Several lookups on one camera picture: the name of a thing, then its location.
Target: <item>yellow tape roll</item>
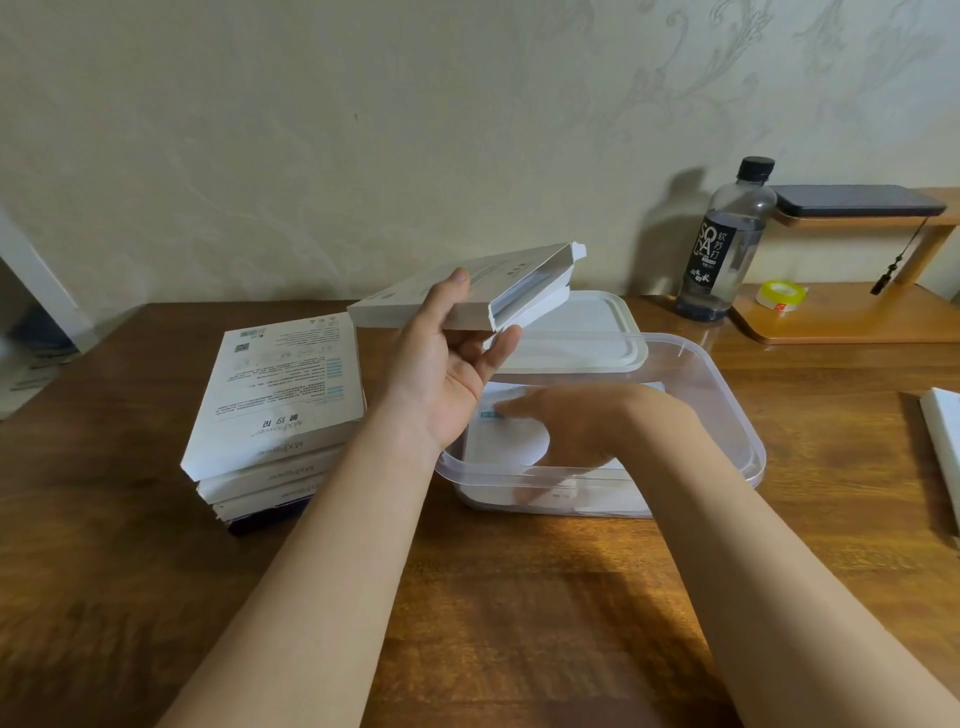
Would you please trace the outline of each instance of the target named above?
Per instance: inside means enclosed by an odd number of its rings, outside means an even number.
[[[792,311],[806,298],[806,289],[787,280],[768,280],[756,292],[756,302],[775,311]]]

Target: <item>bottle cap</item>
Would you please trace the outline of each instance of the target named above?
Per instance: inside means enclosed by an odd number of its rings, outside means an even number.
[[[744,157],[736,178],[744,182],[766,182],[773,169],[774,161],[769,157]]]

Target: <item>label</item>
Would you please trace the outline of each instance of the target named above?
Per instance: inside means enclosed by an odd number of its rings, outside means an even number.
[[[720,266],[727,257],[727,251],[736,235],[736,228],[719,225],[706,215],[700,224],[700,234],[693,244],[690,260],[686,263],[684,275],[707,291],[713,290]]]

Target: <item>cardboard box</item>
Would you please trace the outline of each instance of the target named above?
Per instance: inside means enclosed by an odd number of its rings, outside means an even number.
[[[420,308],[430,286],[458,265],[470,273],[467,299],[453,306],[444,328],[500,331],[524,327],[565,302],[573,264],[587,255],[580,243],[561,243],[444,263],[347,307],[358,327],[401,328]]]
[[[324,482],[325,476],[326,473],[310,475],[291,483],[214,503],[213,511],[221,521],[230,522],[253,513],[260,513],[287,503],[303,500],[312,497],[317,492],[317,489]]]
[[[334,445],[303,455],[285,457],[272,463],[254,465],[242,471],[207,477],[197,484],[197,493],[207,503],[213,504],[274,488],[277,485],[285,485],[309,475],[326,473],[343,451],[343,445]]]
[[[203,480],[339,445],[364,407],[346,313],[228,331],[180,466]]]

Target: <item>wooden stand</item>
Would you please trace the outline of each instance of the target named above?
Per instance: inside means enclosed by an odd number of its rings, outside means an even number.
[[[925,236],[879,296],[873,283],[813,283],[800,307],[778,313],[754,300],[759,286],[745,285],[733,302],[732,316],[765,344],[866,344],[960,342],[960,307],[916,284],[920,273],[960,225],[960,188],[922,192],[943,200],[947,209],[931,217]],[[788,228],[823,230],[916,229],[923,217],[791,217],[774,219]]]

